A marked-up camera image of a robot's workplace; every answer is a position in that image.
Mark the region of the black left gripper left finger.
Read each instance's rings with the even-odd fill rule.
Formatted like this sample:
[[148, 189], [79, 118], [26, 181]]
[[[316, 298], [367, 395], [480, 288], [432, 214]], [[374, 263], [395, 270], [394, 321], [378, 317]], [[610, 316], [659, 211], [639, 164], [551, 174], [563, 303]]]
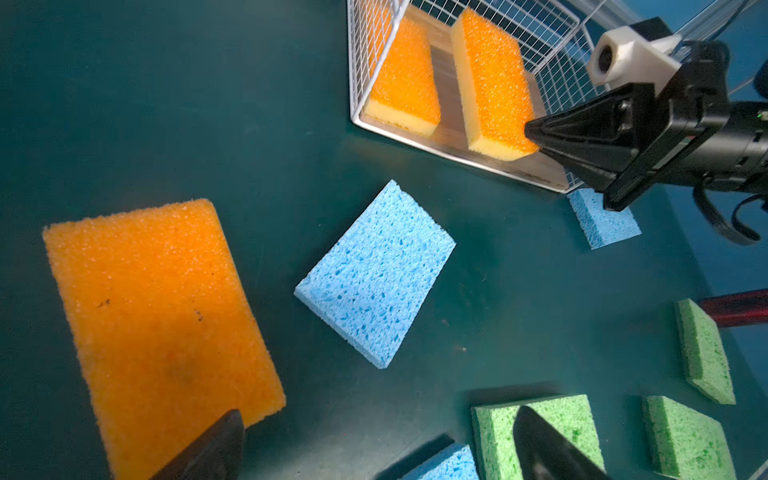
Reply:
[[237, 409], [230, 410], [151, 479], [237, 479], [244, 441], [245, 427], [241, 413]]

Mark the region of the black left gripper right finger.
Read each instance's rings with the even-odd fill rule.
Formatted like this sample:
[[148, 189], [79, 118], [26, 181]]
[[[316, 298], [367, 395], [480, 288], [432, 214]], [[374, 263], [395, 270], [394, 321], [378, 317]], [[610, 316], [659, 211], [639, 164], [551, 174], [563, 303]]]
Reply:
[[521, 406], [513, 438], [524, 479], [610, 480], [610, 477], [549, 422]]

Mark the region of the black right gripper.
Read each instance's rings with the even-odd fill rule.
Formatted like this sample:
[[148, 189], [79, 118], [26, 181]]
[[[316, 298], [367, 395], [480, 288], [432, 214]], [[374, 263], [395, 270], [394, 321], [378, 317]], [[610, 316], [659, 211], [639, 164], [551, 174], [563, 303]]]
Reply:
[[628, 83], [527, 122], [526, 138], [603, 192], [608, 210], [655, 184], [765, 195], [767, 101], [729, 100], [724, 43], [688, 46], [690, 58], [657, 99], [653, 84]]

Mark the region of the orange sponge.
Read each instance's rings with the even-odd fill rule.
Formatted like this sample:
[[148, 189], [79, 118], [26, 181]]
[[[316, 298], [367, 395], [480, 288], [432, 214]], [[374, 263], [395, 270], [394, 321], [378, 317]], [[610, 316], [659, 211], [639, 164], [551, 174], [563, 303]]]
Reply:
[[230, 410], [286, 396], [206, 199], [47, 226], [48, 261], [117, 479], [147, 479]]
[[427, 29], [403, 18], [363, 113], [429, 138], [441, 122]]
[[451, 41], [468, 148], [501, 161], [538, 152], [524, 134], [534, 109], [517, 40], [466, 8]]

